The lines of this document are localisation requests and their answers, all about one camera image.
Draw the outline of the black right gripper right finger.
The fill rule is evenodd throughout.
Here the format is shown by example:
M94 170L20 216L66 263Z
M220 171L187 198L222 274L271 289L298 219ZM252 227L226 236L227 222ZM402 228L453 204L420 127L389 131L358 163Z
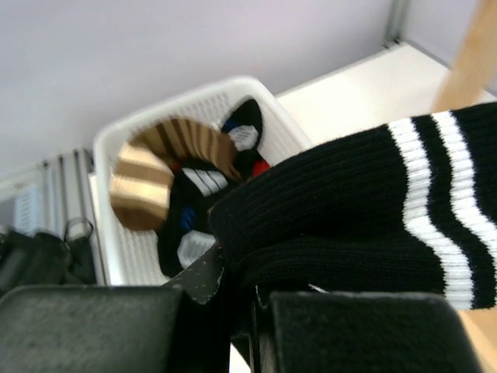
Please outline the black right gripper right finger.
M482 370L439 295L256 288L232 293L232 317L263 372Z

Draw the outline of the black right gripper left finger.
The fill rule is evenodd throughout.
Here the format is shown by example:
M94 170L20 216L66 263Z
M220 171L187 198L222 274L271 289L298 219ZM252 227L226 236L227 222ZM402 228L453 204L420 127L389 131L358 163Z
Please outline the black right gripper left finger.
M226 372L224 259L161 286L31 286L1 300L3 372Z

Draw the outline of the brown striped sock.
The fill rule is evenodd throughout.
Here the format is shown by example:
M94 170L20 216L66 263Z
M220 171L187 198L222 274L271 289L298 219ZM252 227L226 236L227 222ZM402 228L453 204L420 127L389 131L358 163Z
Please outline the brown striped sock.
M121 147L109 178L111 208L124 228L157 230L168 216L174 172L181 161L205 161L239 181L237 154L228 134L197 120L156 120L135 131Z

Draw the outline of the black white striped sock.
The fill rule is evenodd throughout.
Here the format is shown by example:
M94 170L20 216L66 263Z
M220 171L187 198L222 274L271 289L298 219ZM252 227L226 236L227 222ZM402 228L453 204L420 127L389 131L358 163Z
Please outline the black white striped sock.
M496 105L408 117L295 155L217 202L238 288L425 292L496 304Z

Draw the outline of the black grey sports sock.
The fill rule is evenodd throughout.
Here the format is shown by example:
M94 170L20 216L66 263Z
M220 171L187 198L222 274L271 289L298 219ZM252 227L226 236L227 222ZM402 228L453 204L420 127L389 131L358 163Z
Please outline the black grey sports sock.
M252 97L241 102L224 121L221 133L235 143L234 166L242 179L233 181L209 162L181 161L172 185L169 214L157 231L159 265L174 277L199 259L214 243L208 218L210 209L233 189L269 168L259 154L263 118Z

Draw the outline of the white plastic basket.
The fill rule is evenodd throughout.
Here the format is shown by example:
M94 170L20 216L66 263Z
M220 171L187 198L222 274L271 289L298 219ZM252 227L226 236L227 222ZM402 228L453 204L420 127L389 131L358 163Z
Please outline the white plastic basket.
M124 228L110 206L109 178L121 146L134 132L161 117L183 115L206 124L219 124L246 96L254 97L262 111L264 131L260 153L266 161L275 165L312 147L311 139L274 95L258 79L247 75L185 91L108 124L97 134L93 151L99 233L108 284L161 285L167 281L159 266L156 234Z

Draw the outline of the wooden hanging rack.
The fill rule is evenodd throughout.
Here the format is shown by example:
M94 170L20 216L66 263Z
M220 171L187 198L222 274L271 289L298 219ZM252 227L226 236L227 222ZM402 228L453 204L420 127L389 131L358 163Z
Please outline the wooden hanging rack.
M432 111L475 103L496 74L496 2L480 1ZM484 372L496 371L496 310L459 313Z

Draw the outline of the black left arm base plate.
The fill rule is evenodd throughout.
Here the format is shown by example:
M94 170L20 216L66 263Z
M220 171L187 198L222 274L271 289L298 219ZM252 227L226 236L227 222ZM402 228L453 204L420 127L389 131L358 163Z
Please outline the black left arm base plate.
M26 235L1 227L1 295L33 285L96 285L92 252L94 225L86 218L67 222L64 234Z

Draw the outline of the aluminium mounting rail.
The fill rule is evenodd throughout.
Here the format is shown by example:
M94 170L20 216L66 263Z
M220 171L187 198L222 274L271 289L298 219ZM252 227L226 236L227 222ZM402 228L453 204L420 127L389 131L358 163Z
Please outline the aluminium mounting rail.
M94 222L89 183L89 175L93 170L91 152L78 148L43 160L21 172L3 176L1 226L15 228L13 226L15 198L22 189L30 186L36 186L40 195L40 227L36 231L44 230L55 235L63 235L64 228L71 219L86 218Z

